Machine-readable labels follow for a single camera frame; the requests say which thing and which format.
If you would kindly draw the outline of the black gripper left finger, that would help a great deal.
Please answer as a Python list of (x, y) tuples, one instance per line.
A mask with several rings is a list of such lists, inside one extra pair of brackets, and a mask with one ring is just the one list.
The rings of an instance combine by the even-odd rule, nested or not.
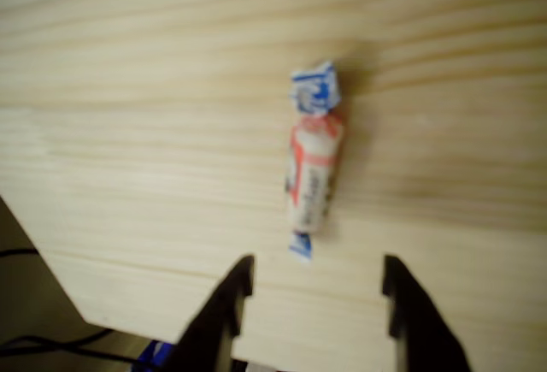
[(241, 334), (245, 300), (253, 294), (255, 257), (241, 257), (210, 294), (172, 349), (166, 371), (232, 369), (232, 343)]

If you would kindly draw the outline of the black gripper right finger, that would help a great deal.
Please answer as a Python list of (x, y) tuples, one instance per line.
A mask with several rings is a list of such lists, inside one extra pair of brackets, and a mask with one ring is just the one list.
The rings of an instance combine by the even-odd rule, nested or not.
[(469, 371), (467, 355), (420, 282), (397, 256), (384, 256), (382, 294), (397, 371)]

